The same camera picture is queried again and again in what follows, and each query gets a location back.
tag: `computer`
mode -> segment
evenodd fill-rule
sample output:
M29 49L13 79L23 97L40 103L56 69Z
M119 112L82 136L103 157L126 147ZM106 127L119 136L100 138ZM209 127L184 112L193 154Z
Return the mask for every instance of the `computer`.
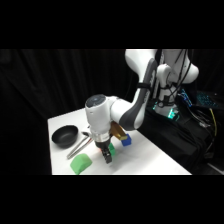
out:
M185 96L190 107L224 110L224 96L217 93L199 91L197 80L183 85L181 95Z

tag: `metal utensil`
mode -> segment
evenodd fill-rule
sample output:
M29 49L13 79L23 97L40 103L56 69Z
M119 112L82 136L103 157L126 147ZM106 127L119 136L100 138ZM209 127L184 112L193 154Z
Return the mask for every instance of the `metal utensil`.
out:
M79 148L79 146L86 141L89 136L85 136L85 138L67 155L67 158L70 159L71 155Z
M93 139L89 139L89 141L83 145L81 148L77 149L77 151L75 151L73 154L71 154L70 156L67 156L68 159L73 158L74 156L76 156L79 152L81 152L83 149L85 149L91 142L93 142Z

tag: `green cube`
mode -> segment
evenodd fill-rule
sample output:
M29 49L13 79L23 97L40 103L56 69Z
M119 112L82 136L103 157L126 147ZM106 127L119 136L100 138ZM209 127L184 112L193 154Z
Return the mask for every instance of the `green cube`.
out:
M75 157L70 166L75 174L79 175L91 165L92 160L86 154L80 154Z

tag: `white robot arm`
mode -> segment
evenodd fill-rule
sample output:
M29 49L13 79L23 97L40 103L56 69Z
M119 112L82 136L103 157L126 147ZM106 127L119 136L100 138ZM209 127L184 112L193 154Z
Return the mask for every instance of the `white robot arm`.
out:
M181 49L164 50L166 65L158 68L155 61L157 49L127 49L125 58L130 68L139 75L138 88L132 103L119 99L118 97L106 97L96 95L89 98L86 102L86 115L90 124L89 135L95 141L96 146L102 150L107 163L112 161L109 151L111 122L115 121L126 131L138 129L144 120L145 108L152 93L151 89L156 78L159 79L162 87L160 93L160 103L157 105L156 112L166 116L166 109L173 106L175 96L170 91L175 91L172 82L180 83L179 73L182 69L184 59L183 73L188 71L184 83L193 82L198 76L198 69L195 66L188 66L190 61L186 54L182 54ZM168 105L161 105L168 98Z
M86 115L90 124L90 136L102 150L107 163L112 161L109 152L111 122L115 121L127 131L138 129L144 120L145 108L156 77L157 49L128 49L125 58L139 75L139 85L134 100L129 103L117 97L96 95L86 102Z

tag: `green light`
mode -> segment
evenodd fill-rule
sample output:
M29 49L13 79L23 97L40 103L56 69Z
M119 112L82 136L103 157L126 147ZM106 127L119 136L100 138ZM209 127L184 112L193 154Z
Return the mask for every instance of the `green light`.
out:
M156 105L157 105L157 102L155 103L155 106L152 108L153 110L155 110L155 109L156 109Z
M175 113L173 112L173 109L170 110L170 113L168 115L169 119L173 119L175 117Z

